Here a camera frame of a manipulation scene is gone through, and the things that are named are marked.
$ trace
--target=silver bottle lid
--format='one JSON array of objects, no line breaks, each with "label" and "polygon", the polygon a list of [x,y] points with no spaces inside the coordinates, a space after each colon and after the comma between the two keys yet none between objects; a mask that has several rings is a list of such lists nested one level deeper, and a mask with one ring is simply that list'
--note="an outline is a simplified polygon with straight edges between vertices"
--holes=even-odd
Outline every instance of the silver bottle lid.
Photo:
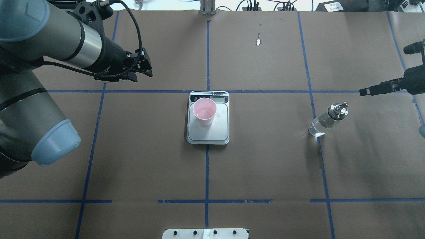
[{"label": "silver bottle lid", "polygon": [[334,103],[328,108],[329,116],[334,120],[343,120],[348,115],[347,102]]}]

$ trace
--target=sticker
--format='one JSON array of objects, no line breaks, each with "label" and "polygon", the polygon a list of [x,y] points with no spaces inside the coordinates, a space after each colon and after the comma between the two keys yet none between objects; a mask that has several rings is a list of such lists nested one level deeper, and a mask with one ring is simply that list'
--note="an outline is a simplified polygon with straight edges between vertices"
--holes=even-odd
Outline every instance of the sticker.
[{"label": "sticker", "polygon": [[341,6],[340,2],[334,2],[334,3],[328,3],[328,4],[324,4],[326,10],[328,11],[341,11],[344,10],[343,7]]}]

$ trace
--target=pink cup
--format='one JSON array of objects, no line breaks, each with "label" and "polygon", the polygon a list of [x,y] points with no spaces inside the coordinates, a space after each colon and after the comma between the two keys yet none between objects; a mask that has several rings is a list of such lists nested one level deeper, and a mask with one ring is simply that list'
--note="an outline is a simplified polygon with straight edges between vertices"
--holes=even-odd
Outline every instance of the pink cup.
[{"label": "pink cup", "polygon": [[200,98],[193,105],[193,114],[201,125],[210,125],[217,111],[215,102],[210,98]]}]

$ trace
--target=wire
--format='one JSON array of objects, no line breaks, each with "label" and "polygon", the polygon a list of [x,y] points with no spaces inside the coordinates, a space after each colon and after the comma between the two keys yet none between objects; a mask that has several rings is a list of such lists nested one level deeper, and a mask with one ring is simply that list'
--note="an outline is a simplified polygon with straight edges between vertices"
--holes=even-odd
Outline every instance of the wire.
[{"label": "wire", "polygon": [[228,7],[226,7],[226,6],[219,6],[219,7],[217,7],[217,9],[219,9],[219,8],[227,8],[227,9],[229,9],[231,11],[231,9],[228,8]]},{"label": "wire", "polygon": [[239,5],[236,7],[236,10],[235,11],[237,11],[238,10],[238,8],[239,8],[239,6],[244,2],[245,0],[242,0],[240,3],[239,3]]},{"label": "wire", "polygon": [[285,3],[284,3],[284,2],[278,2],[278,3],[276,4],[275,8],[273,8],[273,11],[275,11],[275,10],[276,10],[276,8],[278,7],[279,3],[283,3],[283,8],[285,8]]},{"label": "wire", "polygon": [[80,69],[70,67],[68,65],[63,65],[63,64],[60,64],[60,63],[57,63],[57,62],[51,62],[51,61],[44,61],[44,62],[42,62],[42,64],[40,66],[42,66],[42,65],[54,65],[54,66],[62,67],[62,68],[65,68],[65,69],[68,69],[68,70],[71,70],[71,71],[75,71],[75,72],[78,72],[78,73],[82,73],[82,74],[92,76],[92,77],[97,77],[97,78],[116,78],[116,77],[120,77],[122,75],[127,74],[139,62],[140,57],[142,56],[142,37],[140,36],[139,25],[137,24],[137,21],[136,21],[134,15],[131,13],[131,10],[128,8],[128,6],[123,1],[120,0],[120,1],[117,1],[117,2],[122,4],[125,7],[128,14],[130,15],[131,19],[133,20],[134,25],[136,27],[136,31],[137,31],[137,37],[139,39],[139,49],[140,49],[140,51],[137,54],[137,59],[133,62],[133,64],[127,70],[125,70],[125,71],[123,71],[119,74],[115,74],[115,75],[103,75],[103,74],[96,74],[96,73],[91,73],[91,72],[87,72],[87,71],[82,71]]}]

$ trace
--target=digital kitchen scale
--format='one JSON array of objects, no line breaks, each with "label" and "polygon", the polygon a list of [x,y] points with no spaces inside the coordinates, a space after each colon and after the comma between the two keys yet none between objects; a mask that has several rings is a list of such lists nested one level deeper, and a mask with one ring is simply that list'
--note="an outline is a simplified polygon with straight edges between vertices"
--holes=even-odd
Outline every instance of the digital kitchen scale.
[{"label": "digital kitchen scale", "polygon": [[[200,98],[210,98],[217,106],[211,125],[203,126],[193,114],[193,105]],[[225,145],[229,142],[229,93],[225,91],[192,91],[187,109],[187,135],[191,144]]]}]

